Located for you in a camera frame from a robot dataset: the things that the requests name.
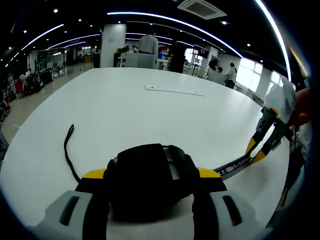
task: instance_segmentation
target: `white table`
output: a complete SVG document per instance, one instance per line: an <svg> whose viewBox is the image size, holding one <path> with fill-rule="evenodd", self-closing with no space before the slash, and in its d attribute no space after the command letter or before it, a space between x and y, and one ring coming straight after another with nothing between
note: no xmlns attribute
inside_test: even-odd
<svg viewBox="0 0 320 240"><path fill-rule="evenodd" d="M145 90L146 84L205 97ZM64 155L71 124L68 153L79 176L105 168L123 150L151 143L180 147L197 167L215 169L244 155L260 110L235 90L185 74L92 69L48 97L24 122L6 153L0 184L21 222L35 226L48 205L77 186ZM225 181L255 209L262 226L276 209L288 162L289 142L282 139L264 160Z"/></svg>

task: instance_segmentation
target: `man in white shirt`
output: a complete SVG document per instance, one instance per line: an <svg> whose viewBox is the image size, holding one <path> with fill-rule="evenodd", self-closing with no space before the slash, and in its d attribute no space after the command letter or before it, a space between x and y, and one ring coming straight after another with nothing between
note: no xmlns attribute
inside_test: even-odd
<svg viewBox="0 0 320 240"><path fill-rule="evenodd" d="M27 81L26 81L27 76L24 75L24 74L21 74L21 75L19 76L19 78L20 78L21 81L22 81L22 90L24 90L24 89L25 89L25 86L27 86Z"/></svg>
<svg viewBox="0 0 320 240"><path fill-rule="evenodd" d="M227 75L225 75L225 86L231 89L234 89L236 84L237 77L237 69L235 68L235 64L233 62L230 63L230 70Z"/></svg>
<svg viewBox="0 0 320 240"><path fill-rule="evenodd" d="M151 30L150 34L143 36L138 45L138 51L141 54L153 54L158 58L158 39L154 37L156 35L155 30Z"/></svg>

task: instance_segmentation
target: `red object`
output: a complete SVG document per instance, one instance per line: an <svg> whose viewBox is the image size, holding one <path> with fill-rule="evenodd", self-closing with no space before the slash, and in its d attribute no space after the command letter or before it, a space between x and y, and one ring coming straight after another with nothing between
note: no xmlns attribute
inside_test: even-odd
<svg viewBox="0 0 320 240"><path fill-rule="evenodd" d="M16 80L15 90L17 94L22 92L22 81L20 78Z"/></svg>

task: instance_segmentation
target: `human hand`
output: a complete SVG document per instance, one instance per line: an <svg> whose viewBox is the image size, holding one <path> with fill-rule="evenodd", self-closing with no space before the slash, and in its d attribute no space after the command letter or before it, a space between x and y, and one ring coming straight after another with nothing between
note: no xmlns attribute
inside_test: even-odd
<svg viewBox="0 0 320 240"><path fill-rule="evenodd" d="M289 120L290 126L299 127L310 121L314 114L314 104L311 98L310 88L305 88L296 93L295 110Z"/></svg>

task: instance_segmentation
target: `ceiling light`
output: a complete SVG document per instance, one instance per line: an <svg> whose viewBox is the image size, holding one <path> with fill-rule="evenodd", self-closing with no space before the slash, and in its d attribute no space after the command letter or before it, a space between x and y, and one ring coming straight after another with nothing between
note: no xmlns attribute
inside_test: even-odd
<svg viewBox="0 0 320 240"><path fill-rule="evenodd" d="M125 12L108 12L107 15L145 15L145 16L151 16L151 17L156 17L156 18L161 18L161 19L166 19L166 20L170 20L170 21L173 21L173 22L176 22L176 23L180 23L180 24L183 24L183 25L186 25L188 27L191 27L193 29L196 29L212 38L214 38L215 40L217 40L218 42L222 43L223 45L227 46L229 49L231 49L232 51L234 51L239 57L243 58L243 56L237 52L234 48L232 48L230 45L228 45L227 43L225 43L224 41L222 41L220 38L212 35L211 33L197 27L197 26L194 26L194 25L191 25L187 22L184 22L184 21L180 21L180 20L177 20L177 19L174 19L174 18L171 18L171 17L167 17L167 16L162 16L162 15L157 15L157 14L152 14L152 13L144 13L144 12L132 12L132 11L125 11Z"/></svg>
<svg viewBox="0 0 320 240"><path fill-rule="evenodd" d="M146 35L146 34L143 34L143 33L133 33L133 32L126 32L125 34Z"/></svg>
<svg viewBox="0 0 320 240"><path fill-rule="evenodd" d="M189 46L191 46L191 47L194 47L194 45L191 45L191 44L189 44L189 43L186 43L186 42L184 42L184 41L176 41L177 43L182 43L182 44L186 44L186 45L189 45Z"/></svg>
<svg viewBox="0 0 320 240"><path fill-rule="evenodd" d="M169 37L165 37L165 36L155 36L156 38L162 38L162 39L168 39L168 40L173 40L172 38L169 38Z"/></svg>
<svg viewBox="0 0 320 240"><path fill-rule="evenodd" d="M35 39L33 39L31 42L29 42L27 45L25 45L21 50L25 49L27 46L29 46L30 44L32 44L35 40L41 38L43 35L51 32L51 31L53 31L53 30L55 30L55 29L57 29L57 28L60 28L60 27L62 27L63 25L64 25L64 24L61 24L61 25L59 25L59 26L56 26L56 27L54 27L54 28L51 28L50 30L42 33L41 35L39 35L39 36L37 36Z"/></svg>
<svg viewBox="0 0 320 240"><path fill-rule="evenodd" d="M85 41L77 42L77 43L74 43L74 44L70 44L70 45L68 45L68 46L65 46L65 48L66 48L66 47L73 46L73 45L77 45L77 44L84 44L84 43L85 43Z"/></svg>
<svg viewBox="0 0 320 240"><path fill-rule="evenodd" d="M165 44L165 45L172 45L172 44L170 44L170 43L162 42L162 41L158 41L158 43L160 43L160 44Z"/></svg>
<svg viewBox="0 0 320 240"><path fill-rule="evenodd" d="M288 80L291 82L291 70L290 70L290 63L289 63L289 58L288 58L288 53L286 50L286 46L284 43L284 40L282 39L281 33L275 23L275 20L272 18L270 12L268 11L268 9L266 8L266 6L260 1L260 0L255 0L256 3L259 5L259 7L261 8L261 10L263 11L264 15L266 16L266 18L269 20L276 37L278 38L279 44L281 46L282 49L282 53L283 53L283 57L284 57L284 61L285 61L285 65L286 65L286 71L288 73Z"/></svg>
<svg viewBox="0 0 320 240"><path fill-rule="evenodd" d="M48 49L51 49L51 48L53 48L53 47L55 47L55 46L58 46L58 45L60 45L60 44L64 44L64 43L66 43L66 42L70 42L70 41L77 40L77 39L83 39L83 38L87 38L87 37L93 37L93 36L100 36L100 34L93 34L93 35L81 36L81 37L73 38L73 39L70 39L70 40L67 40L67 41L60 42L60 43L55 44L55 45L53 45L53 46L50 46L50 47L48 47Z"/></svg>
<svg viewBox="0 0 320 240"><path fill-rule="evenodd" d="M144 33L133 33L133 32L126 32L125 34L132 34L132 35L146 35ZM169 38L169 37L165 37L165 36L158 36L158 35L155 35L156 38L162 38L162 39L168 39L168 40L173 40L172 38Z"/></svg>

